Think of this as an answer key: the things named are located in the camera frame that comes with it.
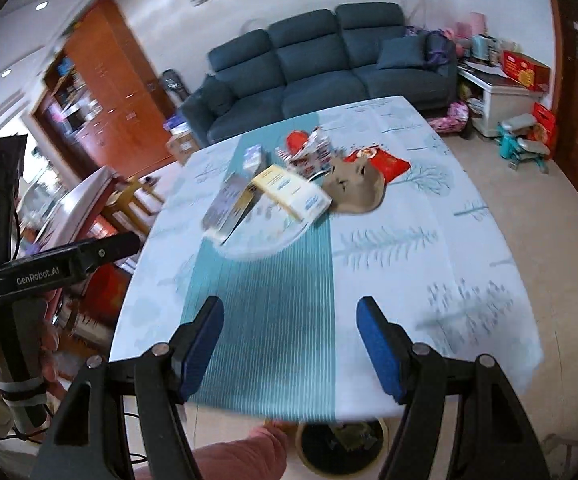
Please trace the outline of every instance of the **white end table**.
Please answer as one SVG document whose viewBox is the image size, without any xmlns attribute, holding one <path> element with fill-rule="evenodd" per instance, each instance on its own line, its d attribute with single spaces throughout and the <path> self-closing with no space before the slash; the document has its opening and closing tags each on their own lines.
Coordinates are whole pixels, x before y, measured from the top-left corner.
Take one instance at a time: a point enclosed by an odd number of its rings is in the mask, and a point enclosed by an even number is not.
<svg viewBox="0 0 578 480">
<path fill-rule="evenodd" d="M 472 118 L 474 128 L 484 137 L 498 137 L 500 121 L 531 113 L 534 103 L 543 95 L 532 92 L 513 79 L 485 72 L 469 72 L 458 67 L 458 75 L 482 88 L 482 118 Z"/>
</svg>

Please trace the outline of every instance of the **blue gripper pad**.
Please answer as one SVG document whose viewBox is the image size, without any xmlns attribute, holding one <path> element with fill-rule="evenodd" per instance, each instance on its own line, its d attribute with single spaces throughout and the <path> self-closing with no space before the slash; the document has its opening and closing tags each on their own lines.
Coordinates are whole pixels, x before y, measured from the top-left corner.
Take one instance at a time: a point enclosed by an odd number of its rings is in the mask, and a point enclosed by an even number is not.
<svg viewBox="0 0 578 480">
<path fill-rule="evenodd" d="M 203 310 L 207 303 L 212 300 L 213 305 L 209 313 L 203 319 Z M 209 360 L 213 354 L 215 344 L 218 342 L 224 324 L 224 305 L 216 297 L 208 298 L 205 306 L 200 310 L 192 324 L 199 322 L 200 327 L 196 327 L 197 335 L 189 349 L 184 362 L 182 373 L 182 384 L 179 389 L 180 398 L 187 402 L 189 397 L 195 394 L 200 388 L 200 384 L 207 371 Z"/>
<path fill-rule="evenodd" d="M 396 402 L 402 402 L 407 393 L 403 381 L 409 371 L 409 363 L 406 350 L 394 340 L 396 332 L 393 327 L 396 325 L 387 321 L 370 296 L 358 301 L 355 322 L 383 390 Z"/>
</svg>

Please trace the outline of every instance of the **screw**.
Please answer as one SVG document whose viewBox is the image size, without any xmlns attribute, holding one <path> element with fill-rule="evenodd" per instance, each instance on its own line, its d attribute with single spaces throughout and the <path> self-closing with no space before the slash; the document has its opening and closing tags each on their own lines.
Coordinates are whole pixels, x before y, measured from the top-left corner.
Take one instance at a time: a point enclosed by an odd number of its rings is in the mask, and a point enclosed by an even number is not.
<svg viewBox="0 0 578 480">
<path fill-rule="evenodd" d="M 416 355 L 429 355 L 429 352 L 431 352 L 431 348 L 429 348 L 429 345 L 426 345 L 424 343 L 414 343 L 411 349 Z"/>
<path fill-rule="evenodd" d="M 480 357 L 478 357 L 478 362 L 485 368 L 493 368 L 494 365 L 496 364 L 496 360 L 492 356 L 487 354 L 483 354 Z"/>
<path fill-rule="evenodd" d="M 92 355 L 86 360 L 86 366 L 89 368 L 98 368 L 102 364 L 102 357 L 99 355 Z"/>
<path fill-rule="evenodd" d="M 156 356 L 161 356 L 169 352 L 169 345 L 167 343 L 156 343 L 151 347 L 151 353 Z"/>
</svg>

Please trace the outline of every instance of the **throw pillow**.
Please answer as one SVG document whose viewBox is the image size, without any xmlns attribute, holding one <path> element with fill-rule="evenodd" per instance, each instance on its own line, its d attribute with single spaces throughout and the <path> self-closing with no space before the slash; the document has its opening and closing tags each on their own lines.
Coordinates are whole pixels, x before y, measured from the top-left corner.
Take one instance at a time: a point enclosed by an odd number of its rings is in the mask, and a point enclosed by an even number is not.
<svg viewBox="0 0 578 480">
<path fill-rule="evenodd" d="M 426 36 L 405 36 L 383 41 L 376 68 L 424 68 Z"/>
<path fill-rule="evenodd" d="M 200 94 L 216 117 L 226 114 L 236 102 L 236 96 L 229 86 L 212 75 L 205 77 Z"/>
</svg>

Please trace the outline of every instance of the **stool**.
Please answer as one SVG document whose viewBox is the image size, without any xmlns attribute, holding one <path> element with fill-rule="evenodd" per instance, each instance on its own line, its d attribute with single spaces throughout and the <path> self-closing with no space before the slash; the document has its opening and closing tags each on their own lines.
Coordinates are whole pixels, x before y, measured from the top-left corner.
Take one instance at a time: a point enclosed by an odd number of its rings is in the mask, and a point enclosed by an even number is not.
<svg viewBox="0 0 578 480">
<path fill-rule="evenodd" d="M 146 205 L 139 198 L 136 197 L 135 193 L 139 189 L 143 189 L 148 194 L 152 195 L 160 203 L 163 203 L 161 197 L 159 197 L 154 191 L 151 184 L 143 184 L 136 178 L 130 178 L 128 181 L 128 186 L 121 191 L 116 191 L 111 195 L 106 206 L 102 209 L 102 216 L 115 228 L 118 232 L 124 233 L 127 228 L 115 218 L 115 213 L 122 213 L 135 227 L 135 229 L 141 232 L 143 235 L 149 235 L 149 226 L 142 221 L 139 216 L 134 213 L 131 209 L 131 204 L 135 204 L 136 207 L 144 211 L 148 216 L 155 215 L 154 212 L 150 211 Z"/>
</svg>

